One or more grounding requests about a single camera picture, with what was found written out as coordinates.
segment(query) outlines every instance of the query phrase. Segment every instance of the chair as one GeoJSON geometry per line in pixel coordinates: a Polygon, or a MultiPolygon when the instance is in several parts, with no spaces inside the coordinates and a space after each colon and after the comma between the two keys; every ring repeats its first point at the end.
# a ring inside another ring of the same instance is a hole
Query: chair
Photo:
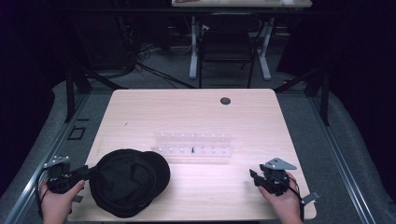
{"type": "Polygon", "coordinates": [[[257,55],[258,40],[264,27],[262,20],[252,13],[213,13],[201,23],[198,51],[199,88],[202,88],[204,63],[250,63],[247,88],[257,55]]]}

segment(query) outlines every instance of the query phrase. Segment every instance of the white table leg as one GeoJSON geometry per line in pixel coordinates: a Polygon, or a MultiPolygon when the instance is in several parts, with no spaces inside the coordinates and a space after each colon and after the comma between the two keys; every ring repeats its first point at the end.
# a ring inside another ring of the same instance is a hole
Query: white table leg
{"type": "Polygon", "coordinates": [[[197,30],[195,17],[191,19],[191,63],[190,63],[190,78],[197,78],[198,54],[197,54],[197,30]]]}
{"type": "Polygon", "coordinates": [[[262,50],[259,50],[260,66],[262,67],[262,75],[264,80],[271,80],[270,69],[268,68],[267,60],[265,59],[265,52],[268,49],[268,43],[271,38],[271,33],[274,28],[274,19],[270,19],[264,24],[264,41],[262,42],[262,50]]]}

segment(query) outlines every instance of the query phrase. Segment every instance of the desk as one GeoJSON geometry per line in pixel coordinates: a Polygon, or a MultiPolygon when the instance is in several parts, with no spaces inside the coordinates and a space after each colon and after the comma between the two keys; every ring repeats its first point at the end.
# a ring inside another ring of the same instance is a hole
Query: desk
{"type": "MultiPolygon", "coordinates": [[[[119,148],[149,151],[155,133],[227,133],[232,156],[165,157],[171,179],[165,191],[135,217],[122,221],[217,221],[275,219],[249,176],[249,169],[279,157],[297,167],[290,171],[302,196],[309,193],[288,128],[272,90],[120,90],[114,91],[86,164],[93,167],[119,148]],[[231,103],[223,105],[222,97],[231,103]]],[[[120,221],[100,209],[89,182],[73,204],[71,221],[120,221]]],[[[316,215],[305,207],[305,218],[316,215]]]]}
{"type": "MultiPolygon", "coordinates": [[[[290,7],[290,8],[300,8],[300,7],[311,7],[312,2],[310,0],[199,0],[190,1],[184,3],[177,3],[176,0],[172,0],[173,7],[290,7]]],[[[268,48],[268,43],[273,30],[274,19],[269,20],[265,23],[262,35],[264,36],[264,41],[262,43],[262,49],[259,49],[259,60],[260,66],[262,68],[262,75],[264,80],[271,80],[270,71],[268,68],[268,63],[265,59],[265,53],[268,48]]],[[[190,78],[196,78],[196,71],[198,65],[198,55],[196,48],[196,35],[197,27],[195,18],[192,17],[191,23],[191,66],[190,66],[190,78]]]]}

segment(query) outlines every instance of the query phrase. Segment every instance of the baseball cap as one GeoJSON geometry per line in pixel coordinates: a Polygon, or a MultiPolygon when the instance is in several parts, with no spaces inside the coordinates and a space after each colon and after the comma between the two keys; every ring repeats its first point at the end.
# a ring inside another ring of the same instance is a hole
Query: baseball cap
{"type": "Polygon", "coordinates": [[[148,207],[166,189],[171,175],[160,154],[129,148],[106,154],[95,169],[92,197],[116,217],[133,217],[148,207]]]}

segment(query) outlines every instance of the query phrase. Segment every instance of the human hand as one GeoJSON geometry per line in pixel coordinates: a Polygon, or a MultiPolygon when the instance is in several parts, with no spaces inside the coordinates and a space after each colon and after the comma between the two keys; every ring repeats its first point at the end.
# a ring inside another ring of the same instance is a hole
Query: human hand
{"type": "Polygon", "coordinates": [[[40,185],[41,209],[43,211],[43,223],[65,223],[72,209],[72,202],[76,195],[84,188],[85,181],[80,180],[64,194],[51,192],[47,186],[48,179],[40,185]]]}
{"type": "MultiPolygon", "coordinates": [[[[290,173],[286,173],[289,178],[295,180],[294,176],[290,173]]],[[[296,183],[290,181],[290,187],[297,190],[296,183]]],[[[279,217],[283,224],[297,224],[303,223],[300,220],[300,202],[297,195],[295,195],[290,189],[284,194],[275,196],[270,194],[264,187],[259,186],[259,191],[274,208],[276,215],[279,217]]]]}

